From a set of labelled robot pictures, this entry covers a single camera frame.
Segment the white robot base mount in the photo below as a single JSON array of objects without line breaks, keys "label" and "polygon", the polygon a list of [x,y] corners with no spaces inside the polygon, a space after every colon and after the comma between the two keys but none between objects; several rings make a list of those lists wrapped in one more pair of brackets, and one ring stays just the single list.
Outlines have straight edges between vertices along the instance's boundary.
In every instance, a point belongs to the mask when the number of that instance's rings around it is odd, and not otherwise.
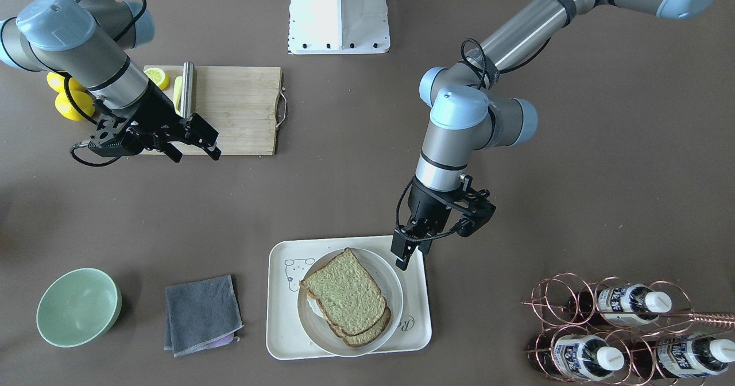
[{"label": "white robot base mount", "polygon": [[386,0],[291,0],[287,51],[293,55],[389,52]]}]

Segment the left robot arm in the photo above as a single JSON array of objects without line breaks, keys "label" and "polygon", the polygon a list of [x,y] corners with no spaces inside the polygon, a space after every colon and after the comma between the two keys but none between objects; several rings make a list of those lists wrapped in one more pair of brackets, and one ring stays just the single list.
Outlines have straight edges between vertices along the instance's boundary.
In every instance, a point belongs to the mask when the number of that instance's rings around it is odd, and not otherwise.
[{"label": "left robot arm", "polygon": [[421,100],[430,106],[417,168],[399,197],[407,223],[396,222],[391,252],[407,270],[414,252],[430,252],[434,240],[469,237],[493,216],[488,190],[473,188],[466,172],[476,150],[519,145],[535,135],[539,119],[530,102],[492,93],[501,75],[530,63],[557,31],[599,5],[621,7],[667,20],[687,20],[715,0],[532,0],[485,41],[467,38],[454,66],[422,77]]}]

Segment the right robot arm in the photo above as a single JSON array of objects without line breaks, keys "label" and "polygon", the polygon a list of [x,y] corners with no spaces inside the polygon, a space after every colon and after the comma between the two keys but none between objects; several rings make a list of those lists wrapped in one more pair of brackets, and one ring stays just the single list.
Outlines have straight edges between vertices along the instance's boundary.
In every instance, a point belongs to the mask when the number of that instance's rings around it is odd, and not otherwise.
[{"label": "right robot arm", "polygon": [[34,0],[2,21],[2,61],[76,78],[100,112],[95,133],[80,145],[108,163],[144,150],[178,163],[176,142],[219,159],[217,130],[198,114],[176,114],[172,100],[127,55],[153,37],[145,0]]}]

